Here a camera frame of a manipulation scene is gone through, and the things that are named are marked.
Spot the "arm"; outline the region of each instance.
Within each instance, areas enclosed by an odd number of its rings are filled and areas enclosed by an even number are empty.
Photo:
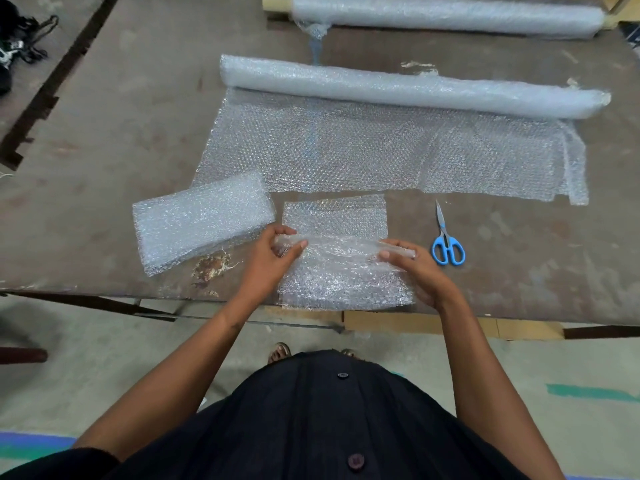
[[[396,239],[384,242],[415,251],[414,259],[386,251],[380,258],[409,272],[426,293],[427,305],[440,314],[458,418],[532,480],[564,480],[457,286],[428,250]]]
[[[267,226],[253,248],[235,297],[117,400],[73,448],[101,449],[123,461],[198,410],[244,323],[307,245],[301,241],[277,257],[271,244],[276,234],[283,233],[296,231]]]

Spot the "bubble wrap pouch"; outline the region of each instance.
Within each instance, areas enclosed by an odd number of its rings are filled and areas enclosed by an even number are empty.
[[[585,205],[585,161],[560,120],[229,89],[192,186],[258,169],[272,192],[562,192]]]
[[[299,234],[387,237],[387,203],[380,194],[326,200],[285,202],[282,223]]]
[[[275,217],[257,171],[133,204],[138,250],[148,276],[250,241]]]
[[[408,274],[381,262],[387,249],[409,257],[411,250],[357,237],[279,235],[276,248],[285,252],[303,239],[308,246],[278,286],[282,303],[295,308],[380,310],[415,302]]]
[[[228,87],[400,106],[441,107],[528,118],[583,119],[611,101],[596,89],[540,86],[508,80],[460,80],[222,55]]]
[[[295,20],[325,25],[396,27],[590,38],[599,7],[482,0],[292,0]]]

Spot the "foot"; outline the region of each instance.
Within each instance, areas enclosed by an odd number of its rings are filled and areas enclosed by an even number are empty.
[[[269,361],[267,363],[277,362],[287,357],[291,357],[289,346],[283,342],[278,342],[275,350],[269,355]]]
[[[347,357],[351,357],[351,358],[360,358],[356,355],[356,352],[354,352],[351,349],[344,349],[342,350],[342,352],[340,352],[341,354],[345,354],[347,355]]]

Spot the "blue scissors handle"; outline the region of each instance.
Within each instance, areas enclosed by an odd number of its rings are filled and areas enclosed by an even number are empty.
[[[465,250],[462,247],[462,244],[460,244],[455,237],[447,235],[447,239],[449,240],[449,247],[447,247],[445,243],[444,233],[441,232],[431,245],[431,255],[433,256],[433,259],[435,259],[436,263],[441,266],[449,263],[452,263],[453,266],[460,266],[462,263],[464,263],[467,257],[467,255],[465,254]],[[440,251],[442,252],[442,259],[438,257],[436,248],[440,248]],[[456,253],[454,252],[455,249],[458,249],[460,260],[456,259]]]

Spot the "brown tabletop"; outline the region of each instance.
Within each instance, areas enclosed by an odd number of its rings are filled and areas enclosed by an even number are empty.
[[[194,285],[198,259],[152,278],[138,257],[131,204],[187,188],[225,88],[220,54],[311,62],[308,37],[268,22],[260,0],[119,0],[88,55],[32,130],[16,177],[0,180],[0,287],[103,296],[227,299],[240,265]],[[388,191],[389,234],[428,246],[434,201],[465,246],[446,272],[478,315],[640,324],[640,71],[618,31],[590,41],[333,28],[321,62],[509,79],[612,92],[578,122],[588,148],[586,207],[484,194]],[[332,194],[343,196],[355,193]],[[272,194],[286,200],[327,194]]]

